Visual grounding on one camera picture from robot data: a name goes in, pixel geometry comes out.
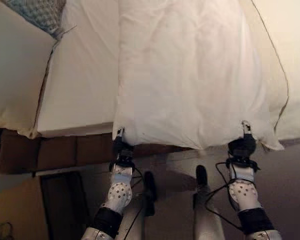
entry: mattress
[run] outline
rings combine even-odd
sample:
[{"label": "mattress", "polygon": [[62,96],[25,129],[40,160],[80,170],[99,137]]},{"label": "mattress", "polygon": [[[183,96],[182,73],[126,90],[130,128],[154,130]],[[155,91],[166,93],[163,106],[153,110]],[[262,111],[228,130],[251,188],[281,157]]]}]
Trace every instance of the mattress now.
[{"label": "mattress", "polygon": [[118,3],[67,0],[37,119],[44,137],[112,131],[118,93]]}]

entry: bed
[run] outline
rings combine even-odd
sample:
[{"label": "bed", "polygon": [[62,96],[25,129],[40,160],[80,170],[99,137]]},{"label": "bed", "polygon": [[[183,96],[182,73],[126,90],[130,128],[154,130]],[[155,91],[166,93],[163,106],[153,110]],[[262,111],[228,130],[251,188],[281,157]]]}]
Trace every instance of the bed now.
[{"label": "bed", "polygon": [[37,131],[44,137],[112,132],[118,92],[116,0],[67,0]]},{"label": "bed", "polygon": [[[300,2],[239,3],[261,60],[276,137],[300,138]],[[120,63],[118,12],[116,0],[67,1],[62,26],[70,31],[52,55],[38,114],[37,130],[44,137],[112,131]]]}]

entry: black cable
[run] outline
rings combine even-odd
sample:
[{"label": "black cable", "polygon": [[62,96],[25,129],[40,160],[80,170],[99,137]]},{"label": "black cable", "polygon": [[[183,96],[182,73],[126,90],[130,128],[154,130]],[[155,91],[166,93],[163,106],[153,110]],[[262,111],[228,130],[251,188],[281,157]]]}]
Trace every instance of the black cable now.
[{"label": "black cable", "polygon": [[134,168],[139,174],[140,174],[140,177],[142,177],[142,179],[144,179],[144,176],[143,176],[143,174],[141,173],[141,171],[138,169],[138,168]]},{"label": "black cable", "polygon": [[[218,171],[219,174],[221,175],[221,177],[222,177],[224,183],[227,184],[227,180],[226,180],[225,176],[223,175],[223,173],[222,173],[222,172],[220,171],[220,169],[218,168],[218,165],[222,165],[222,164],[227,164],[227,163],[226,163],[226,162],[218,162],[218,163],[215,164],[215,168],[217,169],[217,171]],[[237,209],[236,209],[234,203],[233,203],[232,200],[231,200],[231,195],[230,195],[229,188],[227,188],[227,195],[228,195],[228,200],[229,200],[229,203],[230,203],[232,209],[235,210],[235,211],[237,211]]]},{"label": "black cable", "polygon": [[220,171],[220,169],[218,168],[219,165],[222,165],[222,164],[226,164],[226,162],[218,162],[215,164],[215,168],[217,169],[217,171],[219,172],[219,174],[221,175],[223,181],[224,181],[224,184],[227,184],[227,180],[225,178],[225,176],[222,174],[222,172]]},{"label": "black cable", "polygon": [[233,203],[232,203],[232,201],[231,201],[231,196],[230,196],[230,192],[229,192],[229,185],[232,184],[232,183],[234,183],[234,182],[237,180],[237,173],[236,173],[236,170],[235,170],[235,168],[234,168],[234,166],[233,166],[233,164],[232,164],[232,162],[231,162],[231,158],[229,158],[229,159],[230,159],[230,164],[231,164],[231,166],[232,166],[232,169],[233,169],[235,178],[233,178],[233,179],[231,179],[230,181],[227,182],[225,176],[222,174],[222,172],[221,172],[220,169],[218,168],[219,165],[226,164],[226,162],[218,162],[218,163],[216,163],[216,164],[215,164],[215,168],[217,169],[217,171],[218,171],[219,174],[221,175],[221,177],[222,177],[222,179],[223,179],[223,181],[224,181],[224,185],[221,186],[221,187],[219,187],[219,188],[217,188],[216,190],[214,190],[214,191],[212,191],[212,192],[210,192],[210,193],[208,194],[209,197],[208,197],[207,200],[205,201],[204,206],[205,206],[205,209],[207,209],[209,212],[211,212],[211,213],[213,213],[213,214],[219,216],[219,217],[220,217],[221,219],[223,219],[225,222],[227,222],[228,224],[232,225],[233,227],[235,227],[236,229],[238,229],[238,230],[240,230],[240,231],[242,232],[242,231],[243,231],[242,227],[235,225],[233,222],[231,222],[230,220],[228,220],[227,218],[225,218],[224,216],[222,216],[222,215],[219,214],[218,212],[215,212],[215,211],[213,211],[212,209],[210,209],[210,208],[208,207],[208,203],[209,203],[209,201],[213,198],[213,196],[214,196],[215,194],[217,194],[219,191],[221,191],[221,189],[227,188],[228,200],[229,200],[230,205],[232,206],[232,208],[236,211],[236,208],[235,208],[235,206],[233,205]]},{"label": "black cable", "polygon": [[268,235],[267,231],[264,231],[264,232],[265,232],[266,236],[268,237],[268,239],[270,239],[270,237],[269,237],[269,235]]},{"label": "black cable", "polygon": [[131,186],[131,189],[133,189],[138,183],[140,183],[142,181],[142,179],[139,179],[135,184],[133,184],[132,186]]},{"label": "black cable", "polygon": [[135,224],[135,221],[137,220],[137,218],[138,218],[138,216],[139,216],[139,214],[141,213],[141,211],[142,211],[143,208],[144,208],[144,201],[142,200],[140,210],[139,210],[138,213],[135,215],[135,217],[134,217],[134,219],[133,219],[133,221],[132,221],[132,223],[131,223],[131,225],[130,225],[128,231],[126,232],[125,237],[124,237],[123,240],[126,240],[126,239],[127,239],[130,230],[132,229],[133,225]]},{"label": "black cable", "polygon": [[139,184],[141,181],[144,182],[144,176],[143,174],[141,173],[141,171],[138,169],[138,168],[134,168],[138,173],[139,173],[139,176],[134,176],[133,179],[139,179],[141,178],[140,180],[138,180],[136,183],[134,183],[132,186],[131,186],[131,189],[133,189],[137,184]]},{"label": "black cable", "polygon": [[232,225],[233,227],[235,227],[236,229],[238,229],[238,230],[240,230],[240,231],[242,232],[242,231],[243,231],[242,227],[235,225],[234,223],[232,223],[230,220],[226,219],[226,218],[225,218],[224,216],[222,216],[221,214],[219,214],[219,213],[213,211],[212,209],[208,208],[208,203],[209,203],[209,201],[212,199],[212,197],[213,197],[216,193],[218,193],[221,189],[227,187],[227,186],[229,185],[229,183],[227,183],[227,184],[225,184],[225,185],[219,187],[218,189],[214,190],[214,191],[212,192],[212,194],[211,194],[211,195],[207,198],[207,200],[205,201],[204,206],[205,206],[205,209],[207,209],[209,212],[211,212],[211,213],[213,213],[213,214],[219,216],[221,219],[223,219],[224,221],[226,221],[228,224]]}]

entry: floor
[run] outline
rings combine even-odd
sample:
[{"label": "floor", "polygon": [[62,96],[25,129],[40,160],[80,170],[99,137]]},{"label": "floor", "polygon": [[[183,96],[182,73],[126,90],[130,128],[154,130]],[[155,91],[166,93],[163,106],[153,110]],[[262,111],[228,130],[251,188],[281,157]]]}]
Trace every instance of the floor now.
[{"label": "floor", "polygon": [[[223,182],[214,165],[227,158],[226,147],[213,147],[135,159],[142,171],[152,171],[158,191],[155,216],[142,218],[133,225],[127,239],[140,239],[144,224],[146,240],[189,240],[193,237],[192,195],[196,188],[195,169],[198,164],[207,168],[211,189]],[[300,240],[300,144],[284,151],[265,153],[258,147],[252,159],[261,171],[256,175],[259,200],[283,239]],[[109,188],[108,165],[94,165],[81,171],[90,215],[93,216],[104,201]],[[134,192],[141,191],[141,186]],[[129,205],[125,220],[116,239],[123,239],[132,219],[140,208],[138,196]],[[214,204],[219,212],[236,224],[236,213],[230,208],[225,192],[218,193]],[[242,233],[222,222],[227,240],[243,239]]]}]

